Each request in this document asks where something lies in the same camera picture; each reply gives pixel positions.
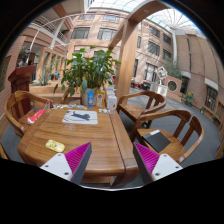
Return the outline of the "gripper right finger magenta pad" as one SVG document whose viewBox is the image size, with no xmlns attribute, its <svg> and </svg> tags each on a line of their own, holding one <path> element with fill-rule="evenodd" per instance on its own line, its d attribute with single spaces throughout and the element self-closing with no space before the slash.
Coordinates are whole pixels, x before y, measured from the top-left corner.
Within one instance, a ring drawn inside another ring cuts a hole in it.
<svg viewBox="0 0 224 224">
<path fill-rule="evenodd" d="M 161 154 L 134 142 L 133 154 L 145 185 L 182 169 L 168 154 Z"/>
</svg>

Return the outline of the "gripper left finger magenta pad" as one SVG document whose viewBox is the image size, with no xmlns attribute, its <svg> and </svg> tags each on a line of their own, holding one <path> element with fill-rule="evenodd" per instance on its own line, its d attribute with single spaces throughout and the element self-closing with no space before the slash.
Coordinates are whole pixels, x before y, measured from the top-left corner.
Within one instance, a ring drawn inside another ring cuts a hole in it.
<svg viewBox="0 0 224 224">
<path fill-rule="evenodd" d="M 66 154 L 55 154 L 41 169 L 79 185 L 91 153 L 92 144 L 86 143 Z"/>
</svg>

